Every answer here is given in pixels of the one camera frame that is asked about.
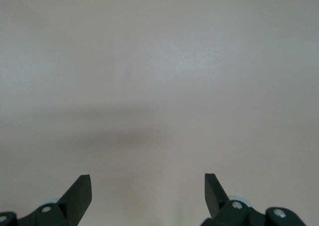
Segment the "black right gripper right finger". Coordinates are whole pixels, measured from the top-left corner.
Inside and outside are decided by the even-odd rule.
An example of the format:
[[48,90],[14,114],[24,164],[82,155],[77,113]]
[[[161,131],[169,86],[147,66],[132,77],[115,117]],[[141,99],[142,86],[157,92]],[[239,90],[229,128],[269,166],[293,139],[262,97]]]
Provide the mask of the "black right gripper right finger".
[[202,226],[246,226],[249,207],[238,200],[230,200],[215,174],[205,174],[205,201],[210,213]]

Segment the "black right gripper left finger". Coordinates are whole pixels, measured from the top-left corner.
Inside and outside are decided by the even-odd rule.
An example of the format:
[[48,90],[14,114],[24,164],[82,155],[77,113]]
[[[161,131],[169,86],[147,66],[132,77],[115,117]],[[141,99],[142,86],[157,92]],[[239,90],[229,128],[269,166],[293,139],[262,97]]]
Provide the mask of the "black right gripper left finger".
[[89,175],[81,175],[56,202],[47,203],[18,220],[20,226],[77,226],[92,201]]

